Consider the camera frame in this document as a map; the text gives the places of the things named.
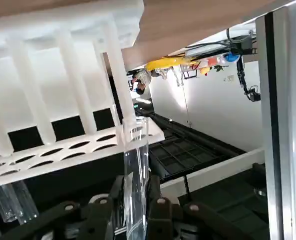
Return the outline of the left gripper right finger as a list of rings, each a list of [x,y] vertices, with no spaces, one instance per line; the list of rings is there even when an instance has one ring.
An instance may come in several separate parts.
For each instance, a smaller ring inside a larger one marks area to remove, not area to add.
[[[252,237],[201,202],[184,206],[161,195],[160,178],[149,176],[149,240],[251,240]]]

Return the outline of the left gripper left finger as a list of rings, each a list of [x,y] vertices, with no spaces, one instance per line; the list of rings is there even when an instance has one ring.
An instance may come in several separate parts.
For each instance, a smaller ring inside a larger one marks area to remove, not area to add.
[[[125,224],[124,176],[119,175],[106,197],[81,206],[63,202],[33,220],[30,239],[113,240],[115,231]]]

